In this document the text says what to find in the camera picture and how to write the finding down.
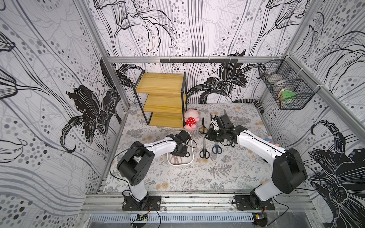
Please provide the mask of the small black handled scissors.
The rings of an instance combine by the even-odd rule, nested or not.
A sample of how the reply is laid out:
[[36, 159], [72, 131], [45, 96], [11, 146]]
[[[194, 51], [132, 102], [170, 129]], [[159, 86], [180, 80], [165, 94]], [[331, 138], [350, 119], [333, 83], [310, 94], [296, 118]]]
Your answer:
[[232, 140], [226, 140], [226, 145], [225, 146], [231, 146], [231, 147], [234, 147], [236, 145], [236, 143]]

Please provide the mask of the large black handled scissors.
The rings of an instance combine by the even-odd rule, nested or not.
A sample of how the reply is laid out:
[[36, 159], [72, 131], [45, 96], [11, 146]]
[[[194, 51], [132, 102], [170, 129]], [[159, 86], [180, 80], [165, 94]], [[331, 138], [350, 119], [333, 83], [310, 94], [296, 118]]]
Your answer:
[[212, 114], [210, 114], [210, 129], [216, 130], [215, 121]]

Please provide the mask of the blue handled scissors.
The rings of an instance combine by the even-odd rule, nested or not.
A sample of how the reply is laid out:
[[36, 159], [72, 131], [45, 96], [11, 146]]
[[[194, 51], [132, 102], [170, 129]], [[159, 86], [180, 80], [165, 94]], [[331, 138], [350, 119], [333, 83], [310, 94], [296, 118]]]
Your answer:
[[215, 145], [212, 147], [213, 154], [222, 154], [222, 148], [219, 146], [219, 143], [216, 142]]

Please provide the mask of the black yellow handled scissors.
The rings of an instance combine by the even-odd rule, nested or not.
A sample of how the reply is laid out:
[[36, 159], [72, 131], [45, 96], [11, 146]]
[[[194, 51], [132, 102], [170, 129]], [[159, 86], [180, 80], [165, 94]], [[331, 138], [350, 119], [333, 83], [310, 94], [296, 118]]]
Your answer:
[[204, 124], [204, 117], [202, 118], [202, 125], [199, 128], [199, 133], [202, 135], [205, 135], [208, 133], [208, 129], [206, 128], [205, 124]]

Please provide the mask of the silver black handled scissors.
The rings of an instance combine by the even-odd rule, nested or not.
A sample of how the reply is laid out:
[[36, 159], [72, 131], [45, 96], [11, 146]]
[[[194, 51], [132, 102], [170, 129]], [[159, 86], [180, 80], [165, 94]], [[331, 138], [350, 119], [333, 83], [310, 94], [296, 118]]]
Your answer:
[[202, 146], [202, 150], [199, 153], [199, 156], [201, 159], [209, 159], [210, 158], [210, 153], [208, 152], [207, 148], [206, 148], [206, 138], [203, 137], [203, 146]]

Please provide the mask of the rose gold scissors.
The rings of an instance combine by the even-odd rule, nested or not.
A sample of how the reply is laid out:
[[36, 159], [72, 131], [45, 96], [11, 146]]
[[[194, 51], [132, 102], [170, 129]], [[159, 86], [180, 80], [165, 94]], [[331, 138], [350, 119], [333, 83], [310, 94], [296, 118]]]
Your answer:
[[179, 156], [172, 156], [171, 159], [170, 159], [170, 163], [172, 165], [181, 165], [183, 163], [182, 161], [182, 157], [179, 157]]

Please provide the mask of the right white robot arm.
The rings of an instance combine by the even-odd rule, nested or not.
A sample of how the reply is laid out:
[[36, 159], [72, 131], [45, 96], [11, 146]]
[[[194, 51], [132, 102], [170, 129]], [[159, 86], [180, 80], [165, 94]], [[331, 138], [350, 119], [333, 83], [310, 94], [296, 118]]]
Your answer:
[[241, 125], [232, 129], [215, 130], [212, 127], [205, 138], [218, 143], [226, 141], [228, 145], [243, 146], [272, 166], [271, 179], [251, 191], [253, 203], [265, 202], [281, 193], [289, 194], [308, 177], [297, 150], [271, 144]]

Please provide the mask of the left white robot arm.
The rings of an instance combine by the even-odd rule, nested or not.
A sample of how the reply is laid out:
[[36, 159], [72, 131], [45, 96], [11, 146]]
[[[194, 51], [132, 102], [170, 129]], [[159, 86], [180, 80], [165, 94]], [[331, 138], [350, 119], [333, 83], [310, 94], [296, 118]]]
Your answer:
[[122, 177], [126, 178], [132, 199], [142, 202], [147, 198], [148, 192], [144, 185], [144, 178], [154, 159], [165, 154], [190, 157], [191, 153], [188, 152], [190, 140], [191, 135], [182, 130], [176, 135], [170, 134], [153, 143], [143, 144], [136, 141], [126, 150], [117, 164], [117, 170]]

